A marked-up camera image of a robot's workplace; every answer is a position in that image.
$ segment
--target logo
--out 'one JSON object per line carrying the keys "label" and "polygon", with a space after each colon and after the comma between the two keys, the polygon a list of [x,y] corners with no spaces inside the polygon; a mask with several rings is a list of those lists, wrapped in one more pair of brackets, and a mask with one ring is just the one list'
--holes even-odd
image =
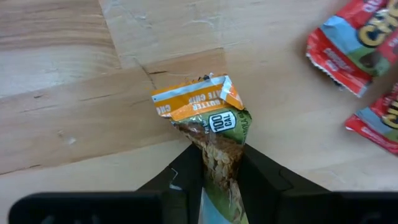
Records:
{"label": "logo", "polygon": [[214,133],[233,129],[236,126],[235,115],[228,111],[214,114],[209,117],[210,128]]}
{"label": "logo", "polygon": [[398,129],[398,96],[391,102],[387,114],[382,116],[381,121],[390,128]]}
{"label": "logo", "polygon": [[376,11],[384,0],[364,0],[363,10],[365,12]]}
{"label": "logo", "polygon": [[[380,4],[381,1],[367,1],[366,5],[376,3]],[[365,47],[375,48],[383,43],[386,37],[397,27],[398,1],[390,0],[386,9],[375,12],[366,25],[358,30],[358,40]]]}

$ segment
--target wooden surface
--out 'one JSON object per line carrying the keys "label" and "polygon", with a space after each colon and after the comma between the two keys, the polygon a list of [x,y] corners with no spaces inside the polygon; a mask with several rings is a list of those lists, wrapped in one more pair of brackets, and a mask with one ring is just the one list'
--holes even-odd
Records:
{"label": "wooden surface", "polygon": [[149,92],[209,70],[229,71],[256,149],[331,190],[397,190],[397,158],[343,127],[397,67],[358,99],[304,57],[308,33],[346,2],[100,0],[102,16],[95,0],[1,1],[0,223],[32,192],[155,176],[189,142]]}
{"label": "wooden surface", "polygon": [[97,0],[4,0],[0,30],[0,97],[120,67]]}

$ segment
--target red wrapper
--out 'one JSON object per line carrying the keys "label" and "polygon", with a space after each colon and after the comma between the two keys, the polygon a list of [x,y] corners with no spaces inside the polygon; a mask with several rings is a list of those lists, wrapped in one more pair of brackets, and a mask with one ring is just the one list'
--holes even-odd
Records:
{"label": "red wrapper", "polygon": [[361,96],[397,60],[397,27],[398,0],[351,0],[310,34],[307,57]]}
{"label": "red wrapper", "polygon": [[390,93],[349,117],[345,126],[389,152],[398,154],[398,83]]}

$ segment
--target snack bar package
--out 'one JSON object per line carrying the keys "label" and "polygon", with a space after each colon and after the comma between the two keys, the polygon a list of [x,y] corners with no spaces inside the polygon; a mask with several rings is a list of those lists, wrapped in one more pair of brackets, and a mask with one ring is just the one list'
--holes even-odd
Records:
{"label": "snack bar package", "polygon": [[248,223],[236,175],[251,124],[229,76],[205,76],[152,95],[167,118],[201,150],[203,223]]}
{"label": "snack bar package", "polygon": [[351,0],[313,31],[307,57],[361,96],[397,60],[398,0]]}
{"label": "snack bar package", "polygon": [[390,93],[349,117],[345,126],[389,152],[398,154],[398,83]]}

